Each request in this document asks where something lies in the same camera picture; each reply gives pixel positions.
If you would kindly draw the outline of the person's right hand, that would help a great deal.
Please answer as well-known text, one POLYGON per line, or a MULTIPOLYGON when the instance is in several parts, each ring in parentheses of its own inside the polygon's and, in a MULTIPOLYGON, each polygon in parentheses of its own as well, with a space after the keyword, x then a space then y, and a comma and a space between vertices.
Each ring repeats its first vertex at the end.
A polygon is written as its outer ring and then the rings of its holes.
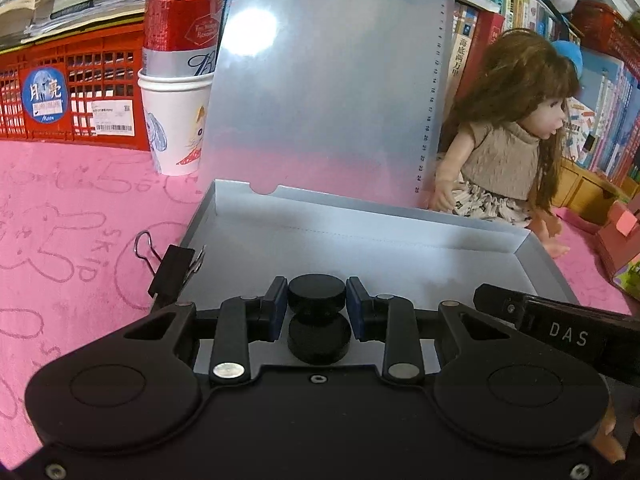
POLYGON ((608 408, 590 445, 610 464, 615 464, 626 457, 623 445, 614 437, 615 426, 615 408, 612 402, 608 402, 608 408))

